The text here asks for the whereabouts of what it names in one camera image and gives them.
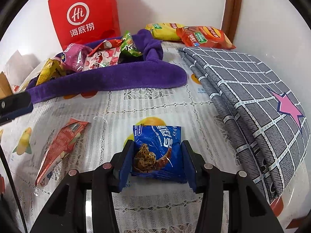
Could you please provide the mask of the white red strawberry snack packet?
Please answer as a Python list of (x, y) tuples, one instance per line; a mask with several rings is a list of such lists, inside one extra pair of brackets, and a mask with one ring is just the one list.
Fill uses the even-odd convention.
[(82, 71), (117, 65), (120, 53), (119, 47), (95, 52), (92, 56), (86, 58)]

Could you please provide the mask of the yellow chips bag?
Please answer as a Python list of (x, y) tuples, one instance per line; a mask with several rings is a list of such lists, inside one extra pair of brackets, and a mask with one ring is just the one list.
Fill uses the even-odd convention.
[(178, 23), (154, 23), (147, 24), (146, 30), (149, 30), (154, 39), (161, 41), (180, 41), (180, 37), (176, 34), (176, 29), (184, 27)]

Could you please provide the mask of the green snack packet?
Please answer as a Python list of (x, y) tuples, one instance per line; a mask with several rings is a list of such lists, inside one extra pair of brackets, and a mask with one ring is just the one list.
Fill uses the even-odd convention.
[(140, 52), (135, 45), (130, 32), (126, 32), (122, 37), (122, 44), (120, 45), (120, 52), (122, 55), (140, 57), (142, 52)]

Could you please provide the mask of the red paper shopping bag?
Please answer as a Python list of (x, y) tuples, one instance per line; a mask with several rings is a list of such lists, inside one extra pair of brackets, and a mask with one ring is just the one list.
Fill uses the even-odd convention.
[(48, 0), (61, 48), (121, 35), (116, 0)]

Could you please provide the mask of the yellow triangular snack bag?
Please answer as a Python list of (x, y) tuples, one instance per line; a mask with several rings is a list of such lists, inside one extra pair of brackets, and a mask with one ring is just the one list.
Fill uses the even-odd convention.
[(65, 70), (63, 70), (61, 62), (57, 59), (48, 59), (43, 66), (38, 80), (36, 82), (36, 86), (39, 86), (45, 82), (51, 81), (52, 79), (56, 79), (59, 77), (63, 77), (66, 75)]

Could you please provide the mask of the red long snack packet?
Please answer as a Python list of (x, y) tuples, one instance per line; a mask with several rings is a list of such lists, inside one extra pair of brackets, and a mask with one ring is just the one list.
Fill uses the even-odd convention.
[(71, 118), (66, 125), (59, 130), (44, 154), (34, 183), (36, 188), (47, 185), (52, 177), (54, 168), (67, 155), (72, 153), (76, 142), (79, 140), (88, 124), (89, 122)]

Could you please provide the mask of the magenta pink snack bag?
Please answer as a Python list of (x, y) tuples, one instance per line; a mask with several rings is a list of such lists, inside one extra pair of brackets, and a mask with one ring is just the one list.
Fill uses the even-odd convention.
[(69, 44), (69, 46), (56, 57), (60, 59), (60, 66), (65, 71), (81, 72), (87, 55), (92, 48), (82, 44)]

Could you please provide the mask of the white Miniso plastic bag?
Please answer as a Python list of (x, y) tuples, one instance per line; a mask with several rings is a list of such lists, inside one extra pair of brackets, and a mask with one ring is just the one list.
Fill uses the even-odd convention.
[(13, 93), (17, 92), (28, 75), (38, 66), (39, 59), (34, 54), (21, 55), (15, 51), (4, 66), (4, 74)]

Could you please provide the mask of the fruit print lace tablecloth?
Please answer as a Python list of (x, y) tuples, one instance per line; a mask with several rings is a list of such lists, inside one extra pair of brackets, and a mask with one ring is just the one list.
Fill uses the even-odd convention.
[(282, 232), (270, 203), (284, 190), (283, 82), (254, 56), (180, 46), (164, 59), (92, 75), (142, 87), (40, 102), (5, 125), (16, 193), (30, 232)]

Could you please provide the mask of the purple towel lined tray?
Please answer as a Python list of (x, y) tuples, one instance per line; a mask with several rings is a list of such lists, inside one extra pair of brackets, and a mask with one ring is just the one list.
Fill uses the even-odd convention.
[(72, 73), (48, 81), (39, 86), (32, 80), (26, 88), (32, 103), (55, 97), (88, 93), (91, 91), (114, 91), (134, 88), (176, 88), (187, 83), (183, 68), (164, 62), (161, 41), (154, 39), (148, 30), (133, 35), (142, 59), (85, 72)]

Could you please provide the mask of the brown wooden door frame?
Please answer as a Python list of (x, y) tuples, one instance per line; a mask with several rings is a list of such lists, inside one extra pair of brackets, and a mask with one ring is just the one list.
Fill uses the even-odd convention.
[(221, 30), (231, 42), (235, 39), (242, 0), (225, 0)]

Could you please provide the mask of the blue cookie packet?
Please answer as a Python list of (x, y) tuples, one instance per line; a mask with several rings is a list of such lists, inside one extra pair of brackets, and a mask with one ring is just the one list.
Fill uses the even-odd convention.
[(186, 183), (180, 126), (133, 126), (132, 175)]

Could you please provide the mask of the grey checked folded cloth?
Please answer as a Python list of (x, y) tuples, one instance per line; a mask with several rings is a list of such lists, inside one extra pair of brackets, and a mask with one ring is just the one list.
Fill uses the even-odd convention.
[(178, 52), (214, 104), (244, 170), (274, 201), (307, 152), (310, 128), (300, 101), (252, 55), (201, 47)]

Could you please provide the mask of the orange red chips bag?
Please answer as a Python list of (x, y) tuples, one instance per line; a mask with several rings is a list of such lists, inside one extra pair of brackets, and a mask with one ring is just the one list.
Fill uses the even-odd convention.
[(177, 36), (188, 47), (210, 47), (225, 50), (235, 49), (226, 34), (211, 26), (185, 26), (176, 29)]

